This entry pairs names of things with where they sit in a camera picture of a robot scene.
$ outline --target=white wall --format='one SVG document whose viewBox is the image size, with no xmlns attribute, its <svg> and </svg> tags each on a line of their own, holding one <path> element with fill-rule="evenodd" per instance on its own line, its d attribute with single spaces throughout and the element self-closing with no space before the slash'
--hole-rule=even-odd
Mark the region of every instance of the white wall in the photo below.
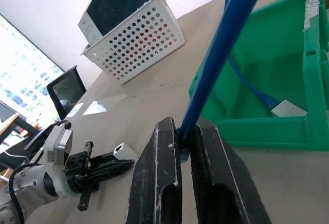
<svg viewBox="0 0 329 224">
<path fill-rule="evenodd" d="M 90 87 L 101 70 L 81 51 L 87 44 L 78 22 L 90 0 L 0 0 L 0 14 L 64 70 L 78 65 Z M 167 0 L 180 17 L 211 0 Z"/>
</svg>

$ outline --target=white plug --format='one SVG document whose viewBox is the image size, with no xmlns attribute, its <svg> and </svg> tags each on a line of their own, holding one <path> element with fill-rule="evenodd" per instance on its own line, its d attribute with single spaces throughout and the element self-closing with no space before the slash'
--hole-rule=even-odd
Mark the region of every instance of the white plug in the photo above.
<svg viewBox="0 0 329 224">
<path fill-rule="evenodd" d="M 113 155 L 118 160 L 134 160 L 138 161 L 138 155 L 126 144 L 122 143 L 114 149 Z"/>
<path fill-rule="evenodd" d="M 293 117 L 293 116 L 306 116 L 307 112 L 298 106 L 284 100 L 278 106 L 271 110 L 275 117 Z"/>
</svg>

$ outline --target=perforated basket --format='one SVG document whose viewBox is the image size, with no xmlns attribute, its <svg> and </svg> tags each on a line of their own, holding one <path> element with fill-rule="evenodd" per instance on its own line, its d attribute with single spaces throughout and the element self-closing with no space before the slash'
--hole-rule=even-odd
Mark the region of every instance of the perforated basket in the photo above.
<svg viewBox="0 0 329 224">
<path fill-rule="evenodd" d="M 124 84 L 184 42 L 166 0 L 150 0 L 82 54 Z"/>
</svg>

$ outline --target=green tray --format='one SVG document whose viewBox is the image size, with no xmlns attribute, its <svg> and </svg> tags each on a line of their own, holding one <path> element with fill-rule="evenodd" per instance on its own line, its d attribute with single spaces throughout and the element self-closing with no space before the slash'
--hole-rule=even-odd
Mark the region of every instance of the green tray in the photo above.
<svg viewBox="0 0 329 224">
<path fill-rule="evenodd" d="M 273 117 L 227 61 L 201 116 L 233 146 L 329 151 L 328 42 L 324 0 L 279 0 L 255 10 L 232 51 L 237 66 L 257 90 L 308 114 Z"/>
</svg>

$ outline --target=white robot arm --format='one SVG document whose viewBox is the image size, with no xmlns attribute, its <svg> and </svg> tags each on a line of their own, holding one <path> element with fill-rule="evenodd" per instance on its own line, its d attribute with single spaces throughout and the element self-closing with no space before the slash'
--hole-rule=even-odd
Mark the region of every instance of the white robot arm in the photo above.
<svg viewBox="0 0 329 224">
<path fill-rule="evenodd" d="M 7 186 L 0 191 L 0 224 L 23 224 L 38 207 L 61 196 L 81 193 L 80 211 L 88 209 L 91 192 L 100 181 L 128 171 L 137 155 L 125 144 L 113 153 L 90 158 L 92 142 L 84 151 L 69 156 L 72 147 L 70 123 L 54 126 L 44 144 L 47 163 L 30 163 L 17 168 Z"/>
</svg>

